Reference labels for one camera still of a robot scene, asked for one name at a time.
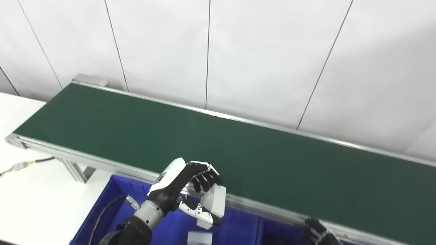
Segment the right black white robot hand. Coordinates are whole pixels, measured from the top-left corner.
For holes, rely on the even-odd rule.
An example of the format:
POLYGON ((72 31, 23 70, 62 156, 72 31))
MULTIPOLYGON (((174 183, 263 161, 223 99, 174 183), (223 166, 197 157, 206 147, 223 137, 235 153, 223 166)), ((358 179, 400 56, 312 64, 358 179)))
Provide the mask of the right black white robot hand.
POLYGON ((303 239, 307 245, 342 245, 336 234, 319 219, 309 217, 304 220, 303 239))

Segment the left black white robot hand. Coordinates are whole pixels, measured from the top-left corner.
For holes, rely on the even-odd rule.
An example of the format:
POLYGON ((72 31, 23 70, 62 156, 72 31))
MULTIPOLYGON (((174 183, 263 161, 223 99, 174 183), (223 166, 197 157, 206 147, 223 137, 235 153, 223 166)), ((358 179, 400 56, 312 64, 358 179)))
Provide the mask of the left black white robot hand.
POLYGON ((220 217, 189 195, 181 196, 181 191, 189 183, 192 183, 194 190, 199 193, 209 191, 215 185, 222 186, 223 180, 210 163, 199 161, 186 163, 183 158, 176 158, 157 177, 134 216, 145 223, 150 230, 154 230, 169 212, 180 209, 199 221, 220 226, 220 217))

